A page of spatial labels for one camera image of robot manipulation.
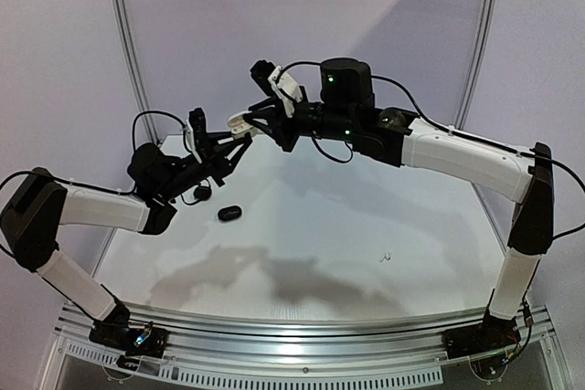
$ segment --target white table surface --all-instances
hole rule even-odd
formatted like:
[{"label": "white table surface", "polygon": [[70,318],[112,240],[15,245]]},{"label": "white table surface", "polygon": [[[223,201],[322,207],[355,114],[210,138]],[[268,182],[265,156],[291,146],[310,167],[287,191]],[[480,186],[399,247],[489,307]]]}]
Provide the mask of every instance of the white table surface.
[{"label": "white table surface", "polygon": [[[163,151],[185,155],[179,136]],[[242,218],[219,223],[231,205]],[[176,206],[159,237],[116,232],[96,278],[121,300],[252,319],[412,318],[485,306],[503,261],[470,184],[359,154],[333,163],[307,139],[283,153],[255,137],[210,200]]]}]

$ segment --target black object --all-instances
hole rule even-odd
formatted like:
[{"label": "black object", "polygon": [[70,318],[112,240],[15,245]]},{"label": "black object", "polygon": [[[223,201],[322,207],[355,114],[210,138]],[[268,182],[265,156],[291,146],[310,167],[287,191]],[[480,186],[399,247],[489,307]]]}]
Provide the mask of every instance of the black object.
[{"label": "black object", "polygon": [[450,329],[442,334],[449,359],[503,349],[516,345],[516,341],[520,341],[516,319],[497,319],[489,315],[489,310],[485,310],[481,323]]},{"label": "black object", "polygon": [[219,221],[222,223],[226,223],[228,221],[233,221],[234,219],[238,219],[241,216],[241,207],[239,206],[229,206],[220,209],[218,212]]},{"label": "black object", "polygon": [[148,337],[144,338],[144,329],[130,329],[130,311],[115,296],[115,308],[103,321],[95,321],[90,332],[90,341],[126,352],[126,356],[152,356],[162,358],[165,352],[169,331],[163,328],[147,326]]},{"label": "black object", "polygon": [[382,163],[402,166],[404,137],[418,114],[396,108],[370,109],[358,104],[347,108],[329,107],[321,102],[303,101],[287,118],[280,101],[250,107],[244,121],[268,134],[287,153],[299,136],[350,142],[356,153]]},{"label": "black object", "polygon": [[319,145],[319,142],[314,137],[311,138],[311,141],[313,142],[315,149],[323,157],[331,160],[332,162],[339,163],[339,164],[347,164],[347,163],[351,162],[354,158],[354,150],[351,149],[351,146],[349,146],[349,143],[347,143],[347,142],[346,142],[346,147],[347,147],[347,150],[349,150],[349,157],[347,157],[346,159],[338,159],[337,157],[334,157],[330,153],[327,153],[323,148],[321,148],[321,145]]},{"label": "black object", "polygon": [[184,158],[165,155],[153,143],[145,143],[133,154],[128,175],[136,182],[136,194],[146,203],[167,204],[208,177],[222,186],[251,145],[249,135],[234,140],[230,132],[208,133],[201,109],[189,113],[189,124],[202,163],[191,154]]},{"label": "black object", "polygon": [[45,168],[33,173],[2,209],[0,228],[18,265],[34,273],[59,249],[55,238],[67,189]]},{"label": "black object", "polygon": [[274,66],[274,63],[266,61],[265,59],[256,61],[254,66],[252,66],[252,69],[250,69],[252,79],[268,97],[274,96],[274,91],[272,90],[270,82],[268,82],[268,78],[275,69],[276,66]]},{"label": "black object", "polygon": [[116,365],[121,369],[126,369],[131,372],[136,372],[138,367],[140,367],[140,359],[139,358],[131,358],[125,355],[120,355],[118,360],[116,361]]},{"label": "black object", "polygon": [[168,111],[160,111],[160,110],[145,110],[141,111],[134,117],[132,122],[132,151],[136,151],[136,123],[147,114],[160,114],[162,116],[166,116],[167,118],[173,119],[177,121],[179,125],[181,125],[181,130],[184,132],[186,125],[178,116],[175,116],[173,113],[169,113]]},{"label": "black object", "polygon": [[505,367],[503,367],[503,364],[506,357],[505,353],[497,353],[489,358],[471,361],[469,365],[473,374],[478,378],[485,381],[494,381],[504,376]]},{"label": "black object", "polygon": [[522,203],[516,204],[508,246],[525,255],[544,255],[552,245],[555,196],[552,179],[551,151],[537,142],[531,150],[535,165],[528,171],[532,179]]},{"label": "black object", "polygon": [[211,187],[200,184],[195,188],[195,191],[193,191],[193,197],[197,201],[207,201],[211,198]]},{"label": "black object", "polygon": [[331,58],[321,63],[321,100],[328,106],[347,108],[360,104],[374,108],[372,72],[354,58]]}]

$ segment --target black cable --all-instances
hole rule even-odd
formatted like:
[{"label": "black cable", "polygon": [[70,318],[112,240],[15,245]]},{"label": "black cable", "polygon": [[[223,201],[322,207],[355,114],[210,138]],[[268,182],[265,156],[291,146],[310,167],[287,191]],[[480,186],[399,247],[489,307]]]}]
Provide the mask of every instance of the black cable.
[{"label": "black cable", "polygon": [[[30,173],[30,171],[18,171],[16,173],[10,174],[7,178],[4,179],[2,183],[0,183],[0,192],[11,180],[19,177],[20,175],[29,175]],[[4,245],[0,244],[0,249],[2,249],[2,251],[4,251],[10,258],[15,258],[15,255],[13,255],[12,252],[8,250],[8,248],[4,247]]]},{"label": "black cable", "polygon": [[[440,130],[442,132],[448,132],[451,135],[455,136],[455,137],[460,137],[462,139],[468,140],[468,141],[472,141],[472,142],[478,142],[478,143],[482,143],[484,145],[488,145],[488,146],[492,146],[494,148],[497,148],[499,150],[505,151],[507,153],[511,153],[511,154],[519,154],[522,157],[526,157],[529,159],[539,159],[545,162],[549,162],[551,164],[554,164],[555,166],[559,167],[560,169],[562,169],[563,171],[565,171],[566,173],[568,173],[576,182],[577,184],[580,186],[581,190],[583,191],[583,194],[585,194],[585,184],[583,183],[583,181],[580,179],[580,177],[577,175],[577,173],[575,173],[572,169],[570,169],[568,166],[566,166],[564,163],[559,162],[558,160],[555,159],[551,159],[548,157],[542,157],[542,156],[536,156],[533,153],[526,153],[526,152],[520,152],[518,151],[516,148],[513,148],[511,146],[508,145],[504,145],[500,142],[494,142],[494,141],[490,141],[489,139],[484,139],[482,137],[478,137],[478,136],[474,136],[472,134],[466,133],[466,132],[460,132],[458,130],[451,130],[448,127],[445,127],[444,125],[441,125],[435,121],[433,121],[432,119],[430,119],[425,113],[424,111],[422,111],[422,108],[419,106],[419,104],[417,103],[417,101],[414,99],[414,97],[412,96],[412,94],[410,94],[409,90],[404,87],[402,84],[400,84],[398,81],[391,79],[391,78],[387,78],[387,77],[382,77],[379,75],[372,75],[373,79],[379,79],[382,81],[386,81],[390,84],[395,85],[396,87],[398,87],[399,89],[401,89],[406,96],[409,98],[410,102],[412,103],[412,106],[415,108],[415,110],[417,111],[417,113],[420,115],[420,117],[427,122],[429,125],[433,126],[434,128],[436,128],[437,130]],[[568,235],[572,235],[574,233],[580,232],[581,230],[583,230],[585,228],[585,222],[583,224],[581,224],[578,227],[574,227],[572,229],[566,230],[564,232],[558,233],[556,234],[552,240],[556,240],[559,239],[561,237],[566,237]]]},{"label": "black cable", "polygon": [[195,201],[194,201],[194,202],[192,202],[192,203],[188,203],[188,202],[185,200],[185,198],[183,197],[183,194],[181,194],[180,196],[181,196],[181,200],[183,201],[183,204],[185,204],[186,206],[194,206],[194,205],[196,205],[196,204],[198,204],[198,203],[200,203],[200,202],[201,202],[201,200],[195,200]]},{"label": "black cable", "polygon": [[183,129],[183,148],[185,148],[185,151],[188,153],[192,153],[191,148],[189,148],[189,145],[186,141],[186,129]]},{"label": "black cable", "polygon": [[321,63],[318,63],[316,61],[295,61],[282,68],[282,70],[276,76],[274,83],[278,86],[278,83],[280,82],[282,75],[284,75],[284,72],[286,72],[290,68],[294,68],[295,66],[321,66]]},{"label": "black cable", "polygon": [[528,328],[528,334],[526,335],[526,341],[524,342],[522,347],[520,347],[520,350],[516,353],[510,354],[510,356],[507,358],[507,360],[505,360],[504,365],[508,365],[508,364],[512,363],[518,356],[520,356],[520,354],[526,349],[526,347],[530,343],[530,337],[532,337],[532,326],[530,326]]},{"label": "black cable", "polygon": [[80,310],[83,315],[85,315],[88,319],[90,319],[91,321],[95,322],[101,322],[99,320],[94,319],[93,317],[90,316],[90,314],[85,311],[83,308],[81,308],[80,305],[78,305],[75,301],[73,301],[67,294],[65,294],[63,291],[61,291],[59,288],[57,288],[55,285],[53,285],[51,282],[49,282],[48,280],[46,280],[45,278],[41,277],[41,279],[43,279],[48,285],[50,285],[50,287],[55,290],[56,292],[58,292],[61,296],[63,296],[65,299],[69,300],[71,303],[73,303],[78,310]]},{"label": "black cable", "polygon": [[347,144],[347,142],[345,142],[347,149],[350,152],[349,158],[346,160],[342,160],[342,159],[338,159],[337,157],[334,157],[333,155],[326,153],[323,148],[321,148],[321,146],[319,145],[319,143],[317,142],[317,140],[312,137],[311,141],[313,141],[313,145],[314,147],[317,149],[317,151],[319,153],[321,153],[321,155],[324,155],[326,158],[328,158],[329,160],[334,161],[335,163],[340,163],[340,164],[346,164],[351,162],[351,159],[354,158],[354,150]]},{"label": "black cable", "polygon": [[291,95],[289,95],[286,91],[284,91],[284,89],[281,89],[280,87],[278,88],[278,91],[280,93],[282,93],[284,95],[285,98],[287,98],[288,100],[291,100],[292,102],[296,102],[296,100],[293,99],[293,97]]},{"label": "black cable", "polygon": [[445,127],[444,125],[441,125],[438,122],[433,121],[431,118],[429,118],[424,113],[424,111],[419,106],[418,102],[414,99],[414,97],[409,92],[409,90],[406,87],[404,87],[402,84],[400,84],[398,81],[396,81],[395,79],[381,77],[379,75],[372,75],[372,79],[379,79],[381,81],[388,82],[390,84],[395,85],[399,89],[401,89],[404,92],[404,94],[409,98],[410,103],[412,104],[414,109],[417,111],[417,113],[420,115],[420,118],[423,119],[425,122],[427,122],[429,125],[436,128],[437,130],[440,130],[442,132],[450,132],[453,136],[461,137],[462,139],[466,139],[468,141],[479,142],[479,143],[483,143],[485,145],[493,146],[495,148],[506,151],[508,153],[518,154],[518,151],[515,148],[509,147],[509,146],[504,145],[504,144],[499,143],[499,142],[490,141],[489,139],[484,139],[482,137],[473,136],[472,134],[468,134],[466,132],[459,132],[457,130],[451,130],[448,127]]},{"label": "black cable", "polygon": [[47,177],[48,179],[53,180],[54,182],[57,182],[57,183],[68,184],[68,185],[76,186],[76,187],[84,187],[86,189],[92,189],[94,191],[103,192],[104,194],[133,195],[133,193],[134,193],[134,188],[132,188],[130,191],[116,191],[114,189],[108,189],[107,187],[96,186],[94,184],[79,183],[79,182],[75,182],[75,181],[66,180],[64,178],[56,177],[54,175],[45,176],[42,174],[35,174],[32,172],[31,172],[31,175],[38,175],[41,177]]},{"label": "black cable", "polygon": [[[583,191],[583,194],[585,194],[585,184],[579,178],[579,176],[577,175],[577,173],[575,173],[575,171],[573,171],[572,169],[570,169],[564,163],[559,162],[558,160],[548,159],[548,158],[545,158],[545,160],[548,161],[548,162],[551,162],[552,164],[554,164],[556,166],[558,166],[560,169],[562,169],[567,174],[569,174],[571,177],[573,177],[573,179],[577,182],[577,184],[580,186],[581,190]],[[574,228],[571,228],[569,230],[565,230],[564,232],[561,232],[561,233],[556,234],[554,237],[552,237],[552,240],[554,241],[556,239],[559,239],[560,237],[566,237],[568,235],[572,235],[573,233],[580,232],[584,228],[585,228],[585,223],[581,224],[578,227],[574,227]]]},{"label": "black cable", "polygon": [[161,110],[141,111],[140,113],[138,113],[136,115],[136,117],[134,118],[134,121],[132,122],[132,148],[133,148],[133,151],[136,151],[136,123],[140,120],[140,118],[142,118],[146,114],[160,114],[162,116],[166,116],[167,118],[174,119],[175,121],[177,121],[181,124],[181,130],[183,132],[186,130],[186,124],[183,121],[181,121],[181,119],[178,116],[175,116],[173,113],[169,113],[168,111],[161,111]]}]

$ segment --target white backdrop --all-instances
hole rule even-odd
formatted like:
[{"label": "white backdrop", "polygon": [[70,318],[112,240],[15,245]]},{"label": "white backdrop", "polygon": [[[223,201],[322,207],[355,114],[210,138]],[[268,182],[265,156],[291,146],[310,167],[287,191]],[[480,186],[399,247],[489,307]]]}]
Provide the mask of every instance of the white backdrop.
[{"label": "white backdrop", "polygon": [[[360,58],[406,84],[434,118],[452,122],[473,51],[481,0],[126,0],[154,109],[202,106],[213,129],[263,99],[249,70],[337,56]],[[316,68],[293,75],[318,100]],[[390,86],[378,106],[407,108]],[[165,134],[176,126],[159,121]]]},{"label": "white backdrop", "polygon": [[[0,103],[2,179],[43,165],[78,181],[130,186],[136,104],[112,0],[0,0]],[[2,191],[0,206],[15,189]],[[105,233],[64,227],[58,242],[91,270]],[[34,388],[63,301],[0,253],[0,388]]]},{"label": "white backdrop", "polygon": [[[532,146],[585,177],[585,0],[496,0],[485,59],[465,129]],[[585,220],[577,184],[556,168],[557,231]],[[507,237],[512,204],[485,193]],[[585,235],[553,244],[535,278],[539,303],[549,307],[575,388],[585,389]]]}]

